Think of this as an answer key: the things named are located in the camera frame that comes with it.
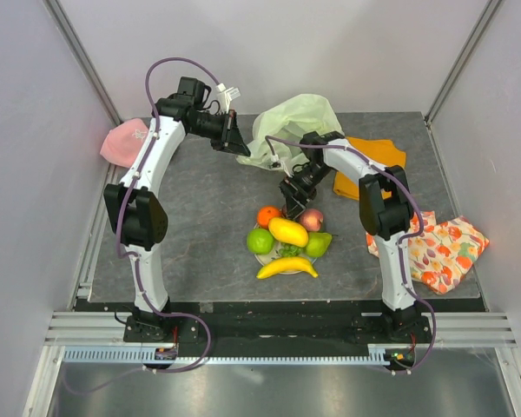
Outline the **pink fake peach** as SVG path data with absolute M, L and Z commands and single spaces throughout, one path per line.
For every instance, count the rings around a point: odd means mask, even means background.
M 298 223 L 307 232 L 320 232 L 324 226 L 324 215 L 315 208 L 308 208 L 299 216 Z

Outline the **yellow fake mango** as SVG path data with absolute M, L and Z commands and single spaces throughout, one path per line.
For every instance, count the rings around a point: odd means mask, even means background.
M 304 248 L 308 243 L 308 232 L 298 222 L 275 217 L 268 223 L 268 231 L 279 242 Z

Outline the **fake orange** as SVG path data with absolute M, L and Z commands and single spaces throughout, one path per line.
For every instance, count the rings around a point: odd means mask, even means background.
M 281 210 L 275 206 L 268 205 L 261 208 L 256 216 L 257 224 L 260 228 L 268 229 L 268 224 L 273 218 L 282 217 Z

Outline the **green fake pear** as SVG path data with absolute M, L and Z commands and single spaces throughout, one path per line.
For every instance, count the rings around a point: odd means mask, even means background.
M 313 258 L 323 256 L 333 240 L 333 236 L 326 232 L 309 232 L 308 242 L 304 253 Z

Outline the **green fake apple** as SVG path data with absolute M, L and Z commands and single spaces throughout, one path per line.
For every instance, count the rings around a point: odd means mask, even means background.
M 247 248 L 255 255 L 269 254 L 274 244 L 274 237 L 264 228 L 254 228 L 247 235 Z

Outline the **yellow fake banana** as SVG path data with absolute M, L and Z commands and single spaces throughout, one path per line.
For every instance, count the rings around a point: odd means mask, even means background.
M 313 278 L 319 276 L 313 264 L 301 256 L 278 258 L 264 265 L 256 275 L 259 280 L 264 280 L 274 275 L 287 273 L 289 271 L 299 271 L 311 275 Z

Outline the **light green plastic bag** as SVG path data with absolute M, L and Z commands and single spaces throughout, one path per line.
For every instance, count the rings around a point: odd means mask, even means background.
M 247 145 L 251 156 L 238 156 L 239 164 L 271 170 L 270 156 L 286 157 L 292 166 L 307 162 L 302 150 L 289 146 L 307 133 L 324 135 L 342 127 L 330 102 L 315 94 L 300 94 L 259 114 L 253 123 L 253 140 Z

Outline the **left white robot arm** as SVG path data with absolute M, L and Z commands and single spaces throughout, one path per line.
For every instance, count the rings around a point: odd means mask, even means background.
M 216 151 L 249 156 L 230 107 L 240 94 L 222 83 L 210 88 L 196 78 L 181 78 L 174 94 L 152 104 L 149 131 L 133 165 L 103 191 L 115 249 L 130 262 L 134 304 L 149 314 L 142 329 L 153 341 L 165 341 L 174 328 L 172 319 L 160 313 L 168 304 L 160 250 L 168 215 L 158 199 L 165 172 L 187 135 L 208 139 Z

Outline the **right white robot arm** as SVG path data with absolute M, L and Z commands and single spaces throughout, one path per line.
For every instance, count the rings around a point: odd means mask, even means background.
M 291 170 L 280 183 L 287 218 L 295 220 L 316 196 L 316 187 L 331 170 L 345 175 L 359 189 L 359 218 L 374 238 L 383 281 L 380 331 L 389 341 L 402 341 L 420 317 L 408 260 L 411 220 L 422 214 L 412 197 L 406 172 L 399 165 L 385 166 L 357 150 L 341 133 L 305 134 L 288 145 L 302 149 L 307 164 Z

